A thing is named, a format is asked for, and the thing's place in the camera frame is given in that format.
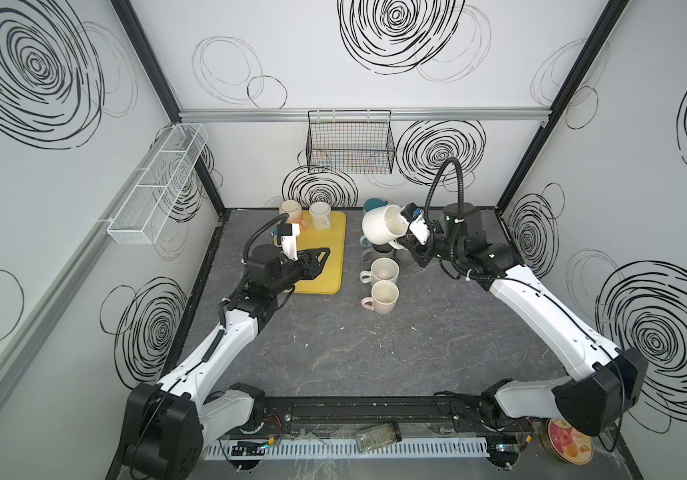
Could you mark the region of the beige speckled mug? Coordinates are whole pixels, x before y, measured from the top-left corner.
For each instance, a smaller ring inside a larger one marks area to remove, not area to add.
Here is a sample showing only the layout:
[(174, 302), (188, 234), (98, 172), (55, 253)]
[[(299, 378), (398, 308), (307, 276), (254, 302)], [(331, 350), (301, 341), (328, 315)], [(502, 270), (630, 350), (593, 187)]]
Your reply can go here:
[(391, 283), (397, 282), (399, 278), (399, 264), (391, 258), (379, 258), (375, 260), (368, 270), (363, 270), (359, 274), (359, 280), (363, 284), (375, 284), (379, 281)]

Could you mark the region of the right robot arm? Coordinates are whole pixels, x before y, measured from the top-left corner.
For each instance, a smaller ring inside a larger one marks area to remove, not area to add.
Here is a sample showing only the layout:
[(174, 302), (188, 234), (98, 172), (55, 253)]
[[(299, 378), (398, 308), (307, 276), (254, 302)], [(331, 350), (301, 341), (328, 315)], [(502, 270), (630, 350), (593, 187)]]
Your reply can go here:
[(621, 426), (639, 401), (649, 362), (637, 348), (620, 348), (589, 327), (539, 281), (511, 246), (487, 240), (481, 212), (451, 204), (431, 221), (417, 205), (399, 210), (407, 227), (399, 245), (421, 266), (439, 260), (449, 277), (475, 281), (511, 308), (565, 368), (565, 377), (541, 381), (504, 379), (479, 396), (479, 417), (565, 420), (598, 436)]

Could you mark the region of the pink mug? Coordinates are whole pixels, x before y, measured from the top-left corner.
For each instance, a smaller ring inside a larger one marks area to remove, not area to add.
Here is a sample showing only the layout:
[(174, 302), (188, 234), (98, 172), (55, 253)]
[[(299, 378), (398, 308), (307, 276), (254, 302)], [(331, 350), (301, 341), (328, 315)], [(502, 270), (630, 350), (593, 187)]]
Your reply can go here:
[(399, 287), (387, 280), (379, 280), (371, 286), (371, 295), (361, 300), (361, 307), (379, 315), (393, 311), (399, 300)]

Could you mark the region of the grey tall mug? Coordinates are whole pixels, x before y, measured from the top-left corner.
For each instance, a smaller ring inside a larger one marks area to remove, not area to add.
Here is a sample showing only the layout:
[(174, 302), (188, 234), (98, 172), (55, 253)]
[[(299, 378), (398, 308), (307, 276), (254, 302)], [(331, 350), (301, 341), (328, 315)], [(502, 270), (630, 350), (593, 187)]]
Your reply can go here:
[(372, 245), (365, 248), (361, 254), (361, 262), (363, 264), (371, 265), (375, 260), (381, 258), (393, 259), (395, 257), (395, 248), (389, 244)]

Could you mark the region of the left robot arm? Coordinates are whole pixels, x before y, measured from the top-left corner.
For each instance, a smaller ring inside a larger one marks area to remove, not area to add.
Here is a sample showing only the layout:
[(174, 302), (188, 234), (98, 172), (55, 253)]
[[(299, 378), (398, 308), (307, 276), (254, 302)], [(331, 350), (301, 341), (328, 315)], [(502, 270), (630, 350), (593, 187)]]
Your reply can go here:
[(218, 305), (214, 330), (162, 379), (132, 390), (108, 478), (127, 469), (134, 479), (186, 479), (206, 446), (237, 427), (262, 426), (263, 390), (238, 383), (217, 396), (214, 386), (283, 308), (278, 297), (290, 297), (298, 282), (321, 275), (331, 250), (306, 249), (289, 257), (265, 244), (244, 254), (245, 273)]

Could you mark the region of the cream mug with handle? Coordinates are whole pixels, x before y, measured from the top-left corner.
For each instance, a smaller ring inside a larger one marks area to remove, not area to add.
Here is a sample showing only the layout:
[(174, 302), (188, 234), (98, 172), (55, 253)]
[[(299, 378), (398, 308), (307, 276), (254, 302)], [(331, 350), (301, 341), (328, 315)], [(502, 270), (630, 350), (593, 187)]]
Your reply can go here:
[(389, 245), (402, 250), (403, 246), (397, 240), (405, 236), (409, 228), (409, 221), (401, 215), (402, 211), (403, 207), (393, 204), (369, 210), (361, 222), (365, 239), (373, 245)]

